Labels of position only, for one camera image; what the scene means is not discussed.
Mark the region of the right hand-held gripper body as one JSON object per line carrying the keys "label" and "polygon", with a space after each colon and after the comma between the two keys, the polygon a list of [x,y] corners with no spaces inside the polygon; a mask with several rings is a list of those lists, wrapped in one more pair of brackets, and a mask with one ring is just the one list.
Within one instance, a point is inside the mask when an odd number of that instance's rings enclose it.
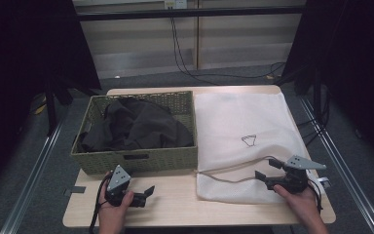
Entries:
{"label": "right hand-held gripper body", "polygon": [[289,193],[295,194],[304,191],[308,186],[307,170],[325,170],[326,166],[304,157],[292,156],[283,162],[284,176],[266,177],[265,184],[268,190],[280,185]]}

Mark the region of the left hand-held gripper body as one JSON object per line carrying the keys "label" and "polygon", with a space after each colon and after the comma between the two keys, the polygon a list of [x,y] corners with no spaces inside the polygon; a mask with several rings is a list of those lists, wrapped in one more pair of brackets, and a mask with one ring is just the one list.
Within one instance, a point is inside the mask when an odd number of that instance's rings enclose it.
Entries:
{"label": "left hand-held gripper body", "polygon": [[[127,189],[130,185],[131,176],[118,165],[111,174],[111,178],[107,184],[105,191],[106,201],[115,207],[120,207],[127,194]],[[145,193],[134,193],[131,201],[131,207],[144,208],[146,204],[147,195]]]}

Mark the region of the green woven basket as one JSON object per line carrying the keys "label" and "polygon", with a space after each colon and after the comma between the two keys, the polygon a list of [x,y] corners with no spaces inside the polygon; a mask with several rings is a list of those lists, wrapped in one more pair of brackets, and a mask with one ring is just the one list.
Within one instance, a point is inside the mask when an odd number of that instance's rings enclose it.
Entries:
{"label": "green woven basket", "polygon": [[[80,135],[88,132],[100,121],[104,109],[118,98],[137,98],[166,106],[171,115],[192,134],[194,144],[188,147],[155,148],[121,151],[82,152]],[[193,93],[169,92],[157,94],[130,94],[117,96],[94,96],[90,99],[83,122],[71,149],[71,157],[88,175],[100,175],[120,165],[130,173],[158,172],[194,169],[198,165],[198,145]]]}

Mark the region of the dark cloth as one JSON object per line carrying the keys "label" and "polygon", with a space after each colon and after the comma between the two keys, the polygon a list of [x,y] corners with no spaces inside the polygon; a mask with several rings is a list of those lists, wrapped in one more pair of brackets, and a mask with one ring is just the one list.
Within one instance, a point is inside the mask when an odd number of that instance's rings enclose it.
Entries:
{"label": "dark cloth", "polygon": [[190,131],[168,107],[134,97],[118,98],[103,117],[80,135],[82,152],[188,147]]}

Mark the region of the white mesh laundry bag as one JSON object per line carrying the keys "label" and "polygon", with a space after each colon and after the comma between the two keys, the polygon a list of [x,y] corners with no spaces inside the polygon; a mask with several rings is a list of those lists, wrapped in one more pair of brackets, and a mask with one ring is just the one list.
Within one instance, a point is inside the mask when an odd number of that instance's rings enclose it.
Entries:
{"label": "white mesh laundry bag", "polygon": [[308,156],[283,94],[200,94],[195,112],[197,195],[233,204],[281,203],[254,173],[283,176],[269,165],[271,158]]}

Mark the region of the person's right hand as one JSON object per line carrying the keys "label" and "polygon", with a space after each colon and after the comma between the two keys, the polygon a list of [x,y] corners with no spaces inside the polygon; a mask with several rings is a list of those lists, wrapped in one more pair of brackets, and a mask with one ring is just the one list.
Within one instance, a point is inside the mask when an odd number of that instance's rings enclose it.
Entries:
{"label": "person's right hand", "polygon": [[316,196],[312,190],[306,188],[301,193],[291,194],[277,184],[274,186],[274,191],[286,201],[287,205],[304,226],[312,227],[322,222],[317,209]]}

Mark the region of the person's left hand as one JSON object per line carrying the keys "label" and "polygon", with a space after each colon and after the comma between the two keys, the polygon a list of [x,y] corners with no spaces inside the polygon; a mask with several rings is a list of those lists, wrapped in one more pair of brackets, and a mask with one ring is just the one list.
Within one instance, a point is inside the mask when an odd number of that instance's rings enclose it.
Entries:
{"label": "person's left hand", "polygon": [[121,229],[125,223],[125,217],[128,208],[131,205],[134,193],[128,190],[120,206],[115,207],[109,204],[105,199],[107,184],[104,183],[101,188],[98,202],[100,204],[98,219],[100,229]]}

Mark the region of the grey tab on table edge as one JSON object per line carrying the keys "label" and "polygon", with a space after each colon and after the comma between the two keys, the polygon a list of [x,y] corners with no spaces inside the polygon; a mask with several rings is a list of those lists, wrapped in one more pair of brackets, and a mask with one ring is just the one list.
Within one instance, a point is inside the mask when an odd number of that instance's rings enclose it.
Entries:
{"label": "grey tab on table edge", "polygon": [[83,194],[86,191],[85,186],[73,186],[71,188],[66,188],[63,192],[63,195],[66,197],[70,197],[74,193]]}

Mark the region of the black metal stand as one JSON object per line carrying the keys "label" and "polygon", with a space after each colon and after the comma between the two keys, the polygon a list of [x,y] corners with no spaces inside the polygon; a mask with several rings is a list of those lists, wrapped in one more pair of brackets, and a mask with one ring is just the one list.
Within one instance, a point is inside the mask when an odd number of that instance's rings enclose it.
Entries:
{"label": "black metal stand", "polygon": [[68,91],[67,83],[55,76],[45,79],[45,98],[49,120],[48,135],[50,136],[57,126],[55,98],[61,105],[69,105],[73,97]]}
{"label": "black metal stand", "polygon": [[322,84],[321,72],[315,71],[313,83],[313,110],[318,125],[323,129],[327,125],[329,116],[329,103],[326,87]]}

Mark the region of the black curtain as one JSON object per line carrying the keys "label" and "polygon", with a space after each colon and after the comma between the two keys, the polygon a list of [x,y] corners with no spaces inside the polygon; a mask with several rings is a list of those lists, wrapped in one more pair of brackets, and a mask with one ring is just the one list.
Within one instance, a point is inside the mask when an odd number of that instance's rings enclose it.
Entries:
{"label": "black curtain", "polygon": [[282,77],[325,85],[374,148],[374,0],[306,0]]}
{"label": "black curtain", "polygon": [[0,0],[0,172],[35,96],[69,104],[99,87],[73,0]]}

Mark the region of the black horizontal bar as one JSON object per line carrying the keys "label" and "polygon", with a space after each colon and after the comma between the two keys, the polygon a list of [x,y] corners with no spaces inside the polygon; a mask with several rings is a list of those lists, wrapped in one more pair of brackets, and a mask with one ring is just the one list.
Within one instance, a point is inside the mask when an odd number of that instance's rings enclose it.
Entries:
{"label": "black horizontal bar", "polygon": [[276,6],[249,8],[209,8],[209,9],[181,9],[181,10],[151,10],[132,12],[89,12],[79,13],[79,21],[93,20],[145,20],[145,19],[175,19],[196,17],[225,17],[252,15],[284,15],[302,14],[305,6]]}

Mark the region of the aluminium floor rail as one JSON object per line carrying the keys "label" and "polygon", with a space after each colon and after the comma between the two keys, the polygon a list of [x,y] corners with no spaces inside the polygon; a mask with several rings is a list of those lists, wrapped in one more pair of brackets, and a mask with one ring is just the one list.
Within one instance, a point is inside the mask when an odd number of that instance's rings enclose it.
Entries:
{"label": "aluminium floor rail", "polygon": [[335,145],[327,129],[323,127],[314,116],[314,108],[311,103],[306,97],[300,97],[300,101],[307,116],[313,123],[315,131],[319,135],[320,141],[326,149],[327,154],[335,165],[336,170],[344,181],[367,225],[370,227],[371,232],[374,234],[374,206],[371,204],[370,200],[367,198],[359,183],[355,179],[352,171],[346,164],[343,155]]}
{"label": "aluminium floor rail", "polygon": [[0,234],[18,234],[19,227],[29,207],[33,194],[37,185],[39,184],[43,171],[47,166],[48,160],[52,155],[62,127],[64,126],[67,114],[67,110],[60,114],[55,129],[50,135],[47,136],[40,154],[38,155],[37,161],[35,162],[35,165],[32,168],[32,171],[20,192],[17,201],[6,218]]}

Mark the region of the white wall outlet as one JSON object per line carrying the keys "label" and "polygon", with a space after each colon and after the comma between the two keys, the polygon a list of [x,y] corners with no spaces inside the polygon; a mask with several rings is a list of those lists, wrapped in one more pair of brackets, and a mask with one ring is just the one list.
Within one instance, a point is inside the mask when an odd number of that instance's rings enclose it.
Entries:
{"label": "white wall outlet", "polygon": [[165,0],[166,10],[184,10],[187,8],[187,0]]}

